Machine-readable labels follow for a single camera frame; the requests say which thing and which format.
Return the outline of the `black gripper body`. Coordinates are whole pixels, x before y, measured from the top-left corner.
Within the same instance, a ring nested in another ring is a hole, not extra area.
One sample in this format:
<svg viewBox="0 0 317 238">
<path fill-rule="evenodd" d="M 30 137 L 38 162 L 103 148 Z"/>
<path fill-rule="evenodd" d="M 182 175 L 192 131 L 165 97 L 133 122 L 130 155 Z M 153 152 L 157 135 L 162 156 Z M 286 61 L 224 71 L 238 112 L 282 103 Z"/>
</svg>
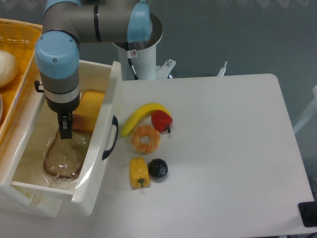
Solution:
<svg viewBox="0 0 317 238">
<path fill-rule="evenodd" d="M 35 89 L 44 93 L 51 110 L 59 115 L 67 116 L 79 106 L 79 80 L 35 81 Z"/>
</svg>

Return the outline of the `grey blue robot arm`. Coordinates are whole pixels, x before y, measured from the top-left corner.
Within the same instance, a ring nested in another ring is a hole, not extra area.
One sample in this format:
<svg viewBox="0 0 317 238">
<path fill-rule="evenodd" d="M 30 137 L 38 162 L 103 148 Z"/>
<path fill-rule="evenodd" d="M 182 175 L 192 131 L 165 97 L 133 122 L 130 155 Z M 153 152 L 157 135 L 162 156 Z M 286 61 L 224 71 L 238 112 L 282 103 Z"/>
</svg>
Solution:
<svg viewBox="0 0 317 238">
<path fill-rule="evenodd" d="M 35 60 L 61 139 L 72 138 L 73 112 L 79 106 L 80 45 L 146 41 L 151 30 L 149 6 L 140 0 L 47 1 Z"/>
</svg>

